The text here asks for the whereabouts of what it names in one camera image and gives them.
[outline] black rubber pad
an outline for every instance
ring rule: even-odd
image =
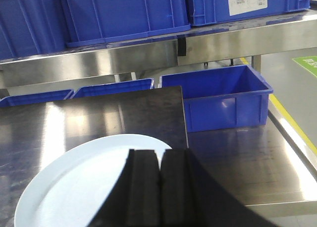
[[[184,150],[166,150],[161,163],[163,227],[196,227],[196,206]]]
[[[125,167],[89,227],[159,227],[159,165],[153,150],[130,150]]]

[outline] gray floor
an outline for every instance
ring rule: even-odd
[[[309,139],[317,146],[317,77],[292,58],[317,56],[317,48],[262,56],[262,75]]]

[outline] blue bin rim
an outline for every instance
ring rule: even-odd
[[[207,96],[207,97],[197,97],[197,98],[188,98],[185,100],[199,100],[199,99],[206,99],[208,97],[210,98],[233,98],[236,97],[237,95],[239,96],[249,96],[249,95],[259,95],[259,94],[271,94],[273,93],[273,88],[267,83],[267,81],[261,76],[261,74],[257,71],[254,70],[249,64],[243,64],[243,65],[236,65],[236,66],[229,66],[229,67],[220,67],[220,68],[211,68],[207,70],[200,70],[200,71],[193,71],[193,72],[181,72],[181,73],[174,73],[174,74],[169,74],[169,75],[163,75],[159,77],[159,84],[162,87],[162,80],[164,77],[168,76],[174,76],[174,75],[181,75],[181,74],[195,74],[199,72],[206,72],[206,71],[211,71],[211,70],[220,70],[220,69],[234,69],[234,68],[239,68],[239,67],[247,67],[253,74],[254,76],[262,83],[264,84],[267,89],[264,90],[257,90],[257,91],[249,91],[249,92],[238,92],[238,93],[230,93],[230,94],[222,94],[222,95],[216,95],[216,96]]]
[[[131,80],[131,81],[124,81],[124,82],[112,82],[112,83],[106,83],[106,84],[97,84],[97,85],[91,85],[91,86],[84,86],[81,88],[78,88],[77,91],[74,92],[74,94],[70,97],[70,99],[73,99],[78,92],[80,92],[82,89],[85,88],[91,88],[91,87],[103,87],[108,85],[114,85],[114,84],[127,84],[127,83],[133,83],[137,81],[151,81],[150,89],[154,88],[154,79],[153,78],[144,78],[144,79],[137,79],[137,80]]]
[[[7,96],[2,99],[0,99],[0,102],[7,100],[9,98],[14,98],[14,97],[24,97],[24,96],[35,96],[35,95],[40,95],[40,94],[45,94],[45,93],[54,93],[54,92],[63,92],[63,91],[69,91],[67,95],[64,97],[63,100],[69,99],[73,94],[74,94],[74,89],[64,89],[64,90],[56,90],[56,91],[48,91],[48,92],[39,92],[39,93],[31,93],[31,94],[24,94],[24,95],[16,95],[16,96]]]

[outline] stainless steel table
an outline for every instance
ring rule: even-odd
[[[1,108],[0,226],[13,227],[20,195],[50,162],[80,144],[121,133],[187,148],[180,87]]]
[[[17,87],[258,56],[317,47],[316,28],[317,11],[306,10],[0,61],[0,70],[6,87]]]
[[[269,110],[265,126],[189,133],[189,147],[215,180],[260,215],[315,215],[317,156],[272,103]]]

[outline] stainless steel shelf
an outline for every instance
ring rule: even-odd
[[[317,47],[317,11],[193,28],[146,39],[0,62],[6,87],[57,82]],[[186,55],[178,56],[179,40]]]

